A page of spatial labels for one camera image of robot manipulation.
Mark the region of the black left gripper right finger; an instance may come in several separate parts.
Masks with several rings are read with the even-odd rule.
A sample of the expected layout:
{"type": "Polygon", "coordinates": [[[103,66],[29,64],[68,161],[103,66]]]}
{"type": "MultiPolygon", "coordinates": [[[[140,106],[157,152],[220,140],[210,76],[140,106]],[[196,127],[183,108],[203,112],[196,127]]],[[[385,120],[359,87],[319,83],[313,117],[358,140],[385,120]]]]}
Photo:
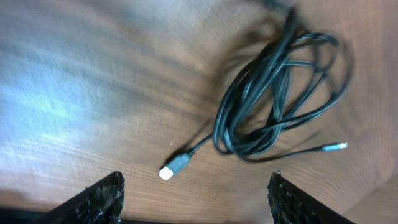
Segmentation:
{"type": "Polygon", "coordinates": [[[353,224],[283,178],[279,170],[272,173],[267,189],[275,224],[353,224]]]}

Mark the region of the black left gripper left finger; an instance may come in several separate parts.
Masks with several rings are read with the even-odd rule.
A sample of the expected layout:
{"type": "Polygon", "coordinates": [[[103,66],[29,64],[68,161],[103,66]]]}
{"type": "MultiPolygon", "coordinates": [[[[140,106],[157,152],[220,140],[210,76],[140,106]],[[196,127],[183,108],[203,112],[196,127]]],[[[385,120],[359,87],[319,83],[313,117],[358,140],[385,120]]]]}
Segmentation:
{"type": "Polygon", "coordinates": [[[45,213],[33,224],[118,224],[124,203],[125,180],[115,171],[45,213]]]}

